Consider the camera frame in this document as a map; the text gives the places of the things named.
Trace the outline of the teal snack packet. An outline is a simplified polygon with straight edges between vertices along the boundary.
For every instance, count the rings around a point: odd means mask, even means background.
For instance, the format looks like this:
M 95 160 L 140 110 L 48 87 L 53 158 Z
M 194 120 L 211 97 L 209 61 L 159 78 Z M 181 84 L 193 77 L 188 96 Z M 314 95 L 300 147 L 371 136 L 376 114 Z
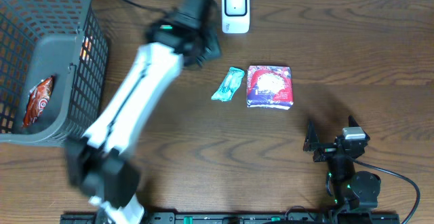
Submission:
M 234 93 L 236 93 L 238 88 L 241 86 L 244 75 L 244 70 L 231 67 L 219 88 L 212 95 L 211 99 L 220 100 L 222 102 L 230 101 Z

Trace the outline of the red purple noodle packet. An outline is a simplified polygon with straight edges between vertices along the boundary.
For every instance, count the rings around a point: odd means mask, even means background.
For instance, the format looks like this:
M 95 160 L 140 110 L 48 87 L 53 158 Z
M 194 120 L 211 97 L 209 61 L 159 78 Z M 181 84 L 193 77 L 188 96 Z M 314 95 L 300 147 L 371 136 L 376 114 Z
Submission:
M 289 110 L 293 104 L 290 67 L 254 65 L 248 68 L 248 107 Z

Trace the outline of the orange tissue pack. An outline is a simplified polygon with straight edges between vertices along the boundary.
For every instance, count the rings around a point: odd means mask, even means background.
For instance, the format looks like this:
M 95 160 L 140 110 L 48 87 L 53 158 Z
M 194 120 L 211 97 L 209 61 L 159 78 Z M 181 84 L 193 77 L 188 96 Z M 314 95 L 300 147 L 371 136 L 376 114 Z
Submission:
M 90 53 L 92 51 L 93 37 L 84 37 L 81 47 L 80 58 L 86 62 L 90 60 Z

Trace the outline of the orange-brown snack bar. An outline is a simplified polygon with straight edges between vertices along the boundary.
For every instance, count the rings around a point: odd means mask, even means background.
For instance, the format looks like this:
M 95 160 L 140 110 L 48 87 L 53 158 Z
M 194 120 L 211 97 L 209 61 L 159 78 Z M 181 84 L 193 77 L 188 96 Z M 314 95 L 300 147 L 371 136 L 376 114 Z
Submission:
M 54 76 L 41 80 L 29 93 L 26 111 L 22 121 L 22 127 L 33 125 L 42 115 L 52 96 L 54 88 Z

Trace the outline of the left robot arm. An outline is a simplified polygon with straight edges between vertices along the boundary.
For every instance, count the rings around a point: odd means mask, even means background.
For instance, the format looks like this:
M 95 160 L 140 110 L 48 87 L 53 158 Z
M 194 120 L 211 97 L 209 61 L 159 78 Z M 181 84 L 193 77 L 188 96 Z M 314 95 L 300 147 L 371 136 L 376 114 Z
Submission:
M 197 30 L 166 21 L 152 24 L 114 97 L 80 139 L 68 138 L 64 155 L 72 186 L 89 196 L 104 217 L 95 223 L 141 223 L 136 191 L 140 172 L 130 162 L 138 138 L 167 87 L 190 64 L 220 58 L 216 28 Z

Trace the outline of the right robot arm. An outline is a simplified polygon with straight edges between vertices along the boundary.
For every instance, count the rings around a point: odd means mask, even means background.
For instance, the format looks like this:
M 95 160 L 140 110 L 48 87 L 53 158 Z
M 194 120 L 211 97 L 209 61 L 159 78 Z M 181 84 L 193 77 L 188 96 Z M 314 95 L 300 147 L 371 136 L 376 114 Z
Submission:
M 328 165 L 326 185 L 335 199 L 336 207 L 329 211 L 331 221 L 337 223 L 345 215 L 368 214 L 378 206 L 381 180 L 367 171 L 357 172 L 355 160 L 365 153 L 370 137 L 353 116 L 349 125 L 332 143 L 321 143 L 312 121 L 307 124 L 303 150 L 313 153 L 314 162 Z

